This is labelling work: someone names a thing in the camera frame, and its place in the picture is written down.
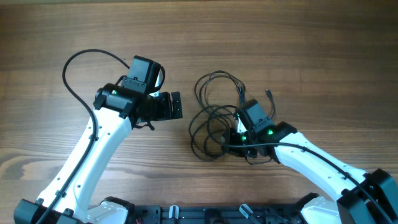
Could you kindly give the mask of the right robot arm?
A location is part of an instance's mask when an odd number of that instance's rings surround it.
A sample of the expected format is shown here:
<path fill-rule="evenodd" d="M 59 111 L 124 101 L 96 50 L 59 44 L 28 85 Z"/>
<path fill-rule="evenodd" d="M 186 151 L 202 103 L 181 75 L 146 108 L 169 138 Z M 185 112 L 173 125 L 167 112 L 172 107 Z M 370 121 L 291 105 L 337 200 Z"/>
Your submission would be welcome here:
<path fill-rule="evenodd" d="M 338 160 L 295 127 L 275 124 L 256 100 L 236 109 L 237 125 L 221 138 L 224 151 L 269 157 L 301 173 L 329 197 L 308 194 L 297 204 L 305 223 L 397 223 L 397 183 L 382 169 L 372 173 Z"/>

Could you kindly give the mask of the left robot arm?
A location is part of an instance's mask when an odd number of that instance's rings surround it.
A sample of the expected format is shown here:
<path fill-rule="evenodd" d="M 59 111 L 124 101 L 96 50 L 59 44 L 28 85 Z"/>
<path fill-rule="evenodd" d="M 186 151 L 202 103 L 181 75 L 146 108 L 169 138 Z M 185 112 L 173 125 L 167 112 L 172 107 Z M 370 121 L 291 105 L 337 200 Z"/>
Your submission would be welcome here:
<path fill-rule="evenodd" d="M 98 206 L 89 204 L 97 183 L 119 145 L 134 129 L 152 122 L 180 119 L 178 92 L 161 92 L 165 70 L 161 64 L 135 56 L 128 74 L 108 83 L 87 106 L 90 120 L 60 172 L 37 200 L 22 199 L 14 210 L 16 223 L 130 223 L 133 203 L 116 197 Z"/>

